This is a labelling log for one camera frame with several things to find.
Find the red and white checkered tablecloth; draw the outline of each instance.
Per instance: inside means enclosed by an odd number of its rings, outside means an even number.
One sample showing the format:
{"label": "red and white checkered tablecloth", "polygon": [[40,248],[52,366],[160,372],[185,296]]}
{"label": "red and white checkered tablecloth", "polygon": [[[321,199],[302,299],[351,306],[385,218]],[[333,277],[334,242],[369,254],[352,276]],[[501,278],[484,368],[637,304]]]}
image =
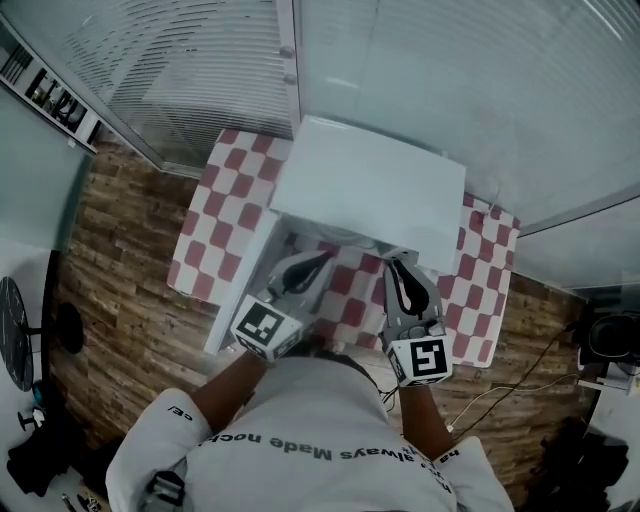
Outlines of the red and white checkered tablecloth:
{"label": "red and white checkered tablecloth", "polygon": [[[291,142],[224,130],[194,194],[178,240],[168,283],[213,304],[227,287],[268,205]],[[438,276],[447,333],[457,364],[491,364],[502,324],[519,221],[465,194],[455,275]],[[327,340],[381,349],[384,321],[383,262],[357,248],[338,247],[304,236],[289,238],[283,256],[325,249],[336,269],[316,322]]]}
{"label": "red and white checkered tablecloth", "polygon": [[167,283],[221,305],[291,141],[223,130],[193,194]]}

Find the floor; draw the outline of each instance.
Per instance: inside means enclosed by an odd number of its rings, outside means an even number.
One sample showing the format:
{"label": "floor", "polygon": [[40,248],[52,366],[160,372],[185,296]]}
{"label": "floor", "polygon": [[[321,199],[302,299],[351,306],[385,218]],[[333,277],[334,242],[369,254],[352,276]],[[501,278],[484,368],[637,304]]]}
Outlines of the floor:
{"label": "floor", "polygon": [[[87,425],[91,447],[121,436],[163,389],[203,384],[240,353],[217,358],[202,352],[216,309],[171,290],[165,280],[196,181],[154,171],[112,137],[99,153],[81,200],[69,253],[59,264],[57,304],[80,310],[86,346],[72,356],[53,345],[50,368],[68,408]],[[513,385],[566,324],[581,302],[520,276],[513,276],[500,343],[491,368],[458,366],[453,378],[433,386],[447,422],[479,394]],[[566,335],[527,379],[535,388],[576,371],[575,349]],[[395,385],[386,358],[348,347],[380,389]],[[583,417],[591,396],[566,378],[536,393],[513,393],[470,434],[478,435],[514,504],[526,497],[530,470],[542,454],[540,441],[567,416]],[[478,419],[504,390],[478,400],[456,423],[455,435]],[[396,403],[390,418],[400,428]]]}

